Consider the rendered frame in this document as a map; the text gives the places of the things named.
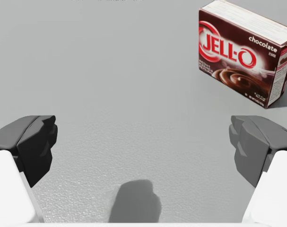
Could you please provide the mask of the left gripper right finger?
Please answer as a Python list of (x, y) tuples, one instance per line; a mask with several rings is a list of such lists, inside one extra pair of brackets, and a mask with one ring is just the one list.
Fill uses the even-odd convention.
[(243, 223), (287, 224), (287, 129), (261, 116), (233, 115), (237, 171), (254, 187)]

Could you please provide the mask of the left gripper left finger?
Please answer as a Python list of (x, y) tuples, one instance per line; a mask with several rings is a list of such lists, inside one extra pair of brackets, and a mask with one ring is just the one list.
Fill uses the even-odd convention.
[(50, 170), (54, 115), (30, 115), (0, 129), (0, 224), (43, 223), (32, 188)]

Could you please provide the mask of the brown and red carton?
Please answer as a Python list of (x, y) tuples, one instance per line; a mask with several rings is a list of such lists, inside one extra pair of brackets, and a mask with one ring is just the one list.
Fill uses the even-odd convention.
[(268, 108), (287, 83), (287, 26), (213, 0), (199, 9), (199, 69)]

